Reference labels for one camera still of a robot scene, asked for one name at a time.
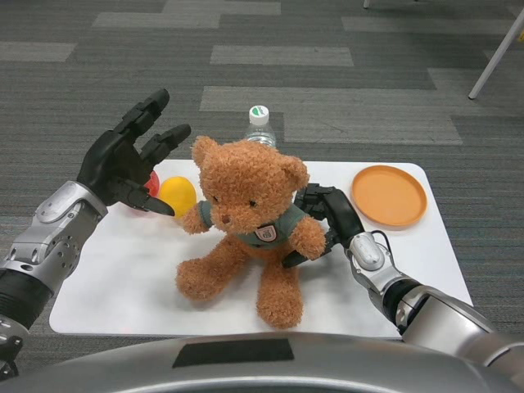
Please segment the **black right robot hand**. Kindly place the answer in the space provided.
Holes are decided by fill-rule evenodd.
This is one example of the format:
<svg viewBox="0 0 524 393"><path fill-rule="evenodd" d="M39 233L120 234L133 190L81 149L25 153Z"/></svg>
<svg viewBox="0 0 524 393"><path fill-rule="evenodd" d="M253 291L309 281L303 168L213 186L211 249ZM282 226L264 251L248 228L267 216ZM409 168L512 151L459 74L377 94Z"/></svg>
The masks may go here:
<svg viewBox="0 0 524 393"><path fill-rule="evenodd" d="M321 256L331 252L335 245L341 244L348 260L351 260L350 243L354 237L364 233L365 229L342 190L309 183L296 194L293 203L314 219L327 220L329 229L325 234L325 248Z"/></svg>

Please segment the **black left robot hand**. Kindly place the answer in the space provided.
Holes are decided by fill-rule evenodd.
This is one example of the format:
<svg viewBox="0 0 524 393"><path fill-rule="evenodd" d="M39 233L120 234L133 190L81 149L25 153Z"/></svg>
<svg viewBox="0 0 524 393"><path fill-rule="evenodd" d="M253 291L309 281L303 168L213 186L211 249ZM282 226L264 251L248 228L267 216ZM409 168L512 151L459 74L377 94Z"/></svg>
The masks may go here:
<svg viewBox="0 0 524 393"><path fill-rule="evenodd" d="M145 184L151 172L188 136L192 129L181 124L157 133L137 150L134 143L159 119L169 103L169 92L160 89L132 107L122 120L103 133L88 149L77 182L106 206L121 202L135 210L175 216L167 203L151 196Z"/></svg>

